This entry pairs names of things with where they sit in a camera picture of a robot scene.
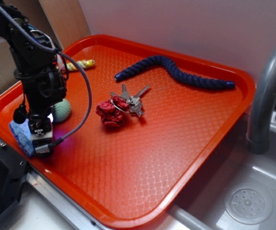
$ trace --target sponge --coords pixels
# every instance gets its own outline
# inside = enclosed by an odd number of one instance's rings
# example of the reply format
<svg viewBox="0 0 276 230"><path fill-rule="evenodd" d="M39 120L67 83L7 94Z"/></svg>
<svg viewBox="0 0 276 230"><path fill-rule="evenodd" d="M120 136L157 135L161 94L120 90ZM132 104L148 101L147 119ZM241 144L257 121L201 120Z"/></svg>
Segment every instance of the sponge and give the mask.
<svg viewBox="0 0 276 230"><path fill-rule="evenodd" d="M33 157L35 151L33 148L33 142L31 141L31 133L28 128L28 119L26 119L22 124L17 124L14 121L11 121L9 127L24 153L29 158Z"/></svg>

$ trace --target orange tray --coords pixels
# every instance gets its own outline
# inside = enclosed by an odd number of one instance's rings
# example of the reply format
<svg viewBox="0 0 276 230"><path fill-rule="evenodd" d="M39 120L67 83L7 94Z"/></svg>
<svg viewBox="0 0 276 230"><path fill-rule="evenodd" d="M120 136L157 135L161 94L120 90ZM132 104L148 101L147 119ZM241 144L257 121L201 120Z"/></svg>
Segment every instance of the orange tray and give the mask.
<svg viewBox="0 0 276 230"><path fill-rule="evenodd" d="M106 35L82 39L65 53L96 62L95 68L86 70L93 96L91 114L51 157L28 161L111 228L140 226L164 212L240 118L255 91L250 76L238 69ZM175 81L163 67L123 82L114 80L116 73L156 54L170 57L182 71L235 81L236 87L225 91L190 87ZM106 127L95 114L96 105L110 99L111 91L121 93L124 83L130 94L151 85L141 98L145 115L126 115L123 127ZM88 105L79 73L70 73L67 89L72 113L54 125L55 138L75 128ZM0 138L26 157L8 128L22 99L20 83L0 96Z"/></svg>

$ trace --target keys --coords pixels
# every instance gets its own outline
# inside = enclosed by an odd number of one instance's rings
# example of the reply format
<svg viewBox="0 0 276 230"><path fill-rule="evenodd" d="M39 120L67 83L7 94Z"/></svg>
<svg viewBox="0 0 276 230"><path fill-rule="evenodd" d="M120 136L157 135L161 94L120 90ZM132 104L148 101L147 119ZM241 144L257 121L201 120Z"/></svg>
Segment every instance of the keys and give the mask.
<svg viewBox="0 0 276 230"><path fill-rule="evenodd" d="M126 86L124 84L122 85L122 93L120 94L120 97L123 98L127 104L129 104L130 113L137 114L139 117L144 115L144 112L142 111L143 104L141 103L140 98L150 86L151 85L147 85L136 95L130 96L128 91L126 90ZM117 95L115 92L110 92L110 94L111 96Z"/></svg>

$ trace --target stainless steel sink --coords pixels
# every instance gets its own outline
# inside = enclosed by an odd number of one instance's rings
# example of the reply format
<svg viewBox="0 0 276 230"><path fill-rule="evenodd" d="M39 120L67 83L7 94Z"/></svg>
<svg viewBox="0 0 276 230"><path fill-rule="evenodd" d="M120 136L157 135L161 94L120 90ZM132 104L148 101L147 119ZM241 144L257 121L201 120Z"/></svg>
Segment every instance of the stainless steel sink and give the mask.
<svg viewBox="0 0 276 230"><path fill-rule="evenodd" d="M246 146L247 117L232 128L174 204L214 230L276 230L276 124L270 149Z"/></svg>

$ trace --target faucet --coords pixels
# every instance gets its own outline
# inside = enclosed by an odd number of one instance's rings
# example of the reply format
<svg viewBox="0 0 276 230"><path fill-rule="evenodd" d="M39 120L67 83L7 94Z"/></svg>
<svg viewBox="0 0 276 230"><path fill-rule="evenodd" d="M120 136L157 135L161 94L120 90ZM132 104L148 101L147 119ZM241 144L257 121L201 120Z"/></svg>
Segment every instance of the faucet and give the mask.
<svg viewBox="0 0 276 230"><path fill-rule="evenodd" d="M252 153L263 154L269 149L269 129L275 104L276 49L262 71L248 120L246 139Z"/></svg>

